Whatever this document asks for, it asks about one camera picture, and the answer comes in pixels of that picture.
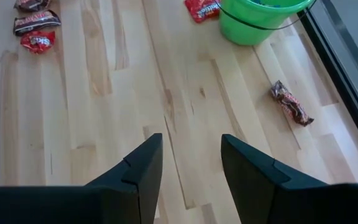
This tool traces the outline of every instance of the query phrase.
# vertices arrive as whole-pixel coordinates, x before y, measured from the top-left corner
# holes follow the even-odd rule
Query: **bucket rim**
[[[255,10],[263,11],[263,12],[277,12],[277,13],[295,13],[303,10],[307,6],[309,6],[313,1],[317,0],[304,0],[303,2],[296,4],[290,7],[270,7],[270,6],[263,6],[252,0],[240,0],[243,4],[246,4],[250,7],[253,7]]]

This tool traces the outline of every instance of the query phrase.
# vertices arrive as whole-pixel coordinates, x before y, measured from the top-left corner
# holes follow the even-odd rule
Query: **black bucket handle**
[[[237,18],[236,16],[233,16],[232,14],[230,14],[230,13],[228,13],[226,10],[224,10],[224,9],[221,7],[221,4],[218,3],[218,2],[215,0],[216,5],[218,5],[218,7],[221,9],[221,11],[222,11],[223,13],[225,13],[227,16],[229,16],[230,18],[232,18],[232,19],[234,19],[235,21],[240,22],[240,23],[242,23],[242,24],[244,24],[244,25],[250,26],[250,27],[255,28],[255,29],[260,29],[260,30],[280,30],[280,29],[284,29],[284,28],[290,27],[290,26],[292,26],[293,24],[295,24],[295,23],[297,23],[298,21],[300,21],[302,18],[304,18],[304,17],[307,15],[307,13],[310,12],[310,10],[311,10],[311,8],[314,6],[314,4],[316,4],[316,2],[317,2],[317,0],[314,0],[314,2],[313,2],[309,7],[306,7],[306,12],[305,12],[301,17],[299,17],[295,22],[292,22],[291,24],[286,25],[286,26],[283,26],[283,27],[280,27],[280,28],[266,28],[266,27],[260,27],[260,26],[257,26],[257,25],[253,25],[253,24],[251,24],[251,23],[249,23],[249,22],[246,22],[246,21],[243,21],[243,20]]]

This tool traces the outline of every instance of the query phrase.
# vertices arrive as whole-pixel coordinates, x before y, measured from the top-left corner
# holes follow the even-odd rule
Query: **green bucket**
[[[221,32],[239,45],[263,42],[290,15],[315,0],[222,0]]]

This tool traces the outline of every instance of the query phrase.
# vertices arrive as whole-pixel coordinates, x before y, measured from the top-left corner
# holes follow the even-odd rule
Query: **floor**
[[[182,0],[54,0],[63,25],[45,55],[12,34],[0,0],[0,185],[81,185],[163,133],[155,223],[239,223],[222,133],[327,183],[358,182],[358,131],[298,24],[263,44],[194,24]],[[315,122],[269,96],[281,80]]]

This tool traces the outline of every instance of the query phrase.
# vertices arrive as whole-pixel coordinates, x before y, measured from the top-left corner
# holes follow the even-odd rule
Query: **candy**
[[[44,27],[60,26],[59,17],[52,10],[38,12],[31,16],[15,18],[13,33],[22,36],[30,31],[39,30]]]
[[[35,54],[42,54],[55,44],[55,31],[33,31],[24,35],[20,42],[23,47]]]
[[[48,7],[50,0],[16,0],[15,8],[22,12],[38,12]]]
[[[274,84],[270,91],[273,98],[296,123],[307,126],[314,121],[313,118],[306,114],[299,101],[285,88],[280,80]]]
[[[185,6],[197,23],[219,15],[219,3],[220,0],[185,0]]]

